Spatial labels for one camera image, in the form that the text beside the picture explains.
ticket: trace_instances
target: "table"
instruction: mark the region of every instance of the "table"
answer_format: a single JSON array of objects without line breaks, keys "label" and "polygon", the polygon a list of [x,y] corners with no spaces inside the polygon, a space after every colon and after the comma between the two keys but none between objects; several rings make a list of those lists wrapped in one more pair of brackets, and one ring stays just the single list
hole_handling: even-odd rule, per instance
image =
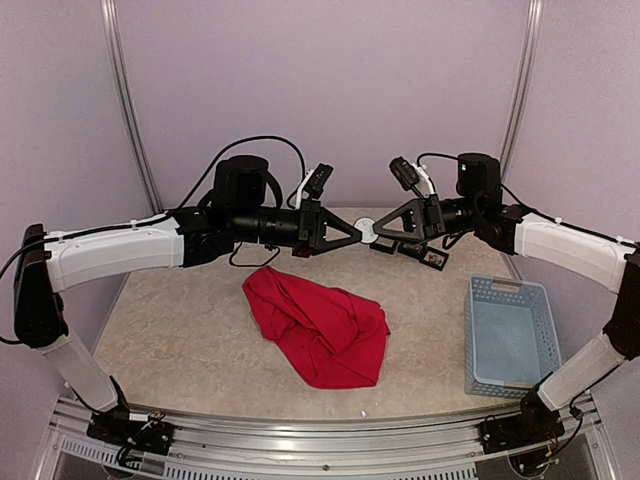
[{"label": "table", "polygon": [[[332,209],[349,222],[389,209]],[[226,258],[129,276],[96,348],[128,400],[163,409],[270,419],[389,418],[507,403],[464,393],[464,297],[469,276],[509,277],[501,255],[471,235],[444,271],[354,245],[310,259],[284,249],[277,270],[379,302],[391,330],[378,385],[317,390],[264,340],[242,283],[254,271]],[[271,252],[245,245],[236,262]]]}]

